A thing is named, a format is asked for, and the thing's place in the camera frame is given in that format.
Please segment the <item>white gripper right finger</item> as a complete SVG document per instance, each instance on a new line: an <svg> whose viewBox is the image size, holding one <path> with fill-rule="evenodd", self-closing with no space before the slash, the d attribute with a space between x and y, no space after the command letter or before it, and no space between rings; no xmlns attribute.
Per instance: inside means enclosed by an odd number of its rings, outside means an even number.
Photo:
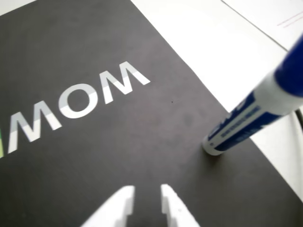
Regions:
<svg viewBox="0 0 303 227"><path fill-rule="evenodd" d="M169 227L199 227L184 202L168 184L162 184L161 211L166 215Z"/></svg>

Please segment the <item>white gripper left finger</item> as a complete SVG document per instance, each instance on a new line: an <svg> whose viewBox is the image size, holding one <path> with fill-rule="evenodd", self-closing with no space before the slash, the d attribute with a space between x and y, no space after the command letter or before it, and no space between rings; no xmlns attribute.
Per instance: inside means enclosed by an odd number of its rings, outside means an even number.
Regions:
<svg viewBox="0 0 303 227"><path fill-rule="evenodd" d="M83 224L83 227L125 227L134 208L135 187L124 186L109 197Z"/></svg>

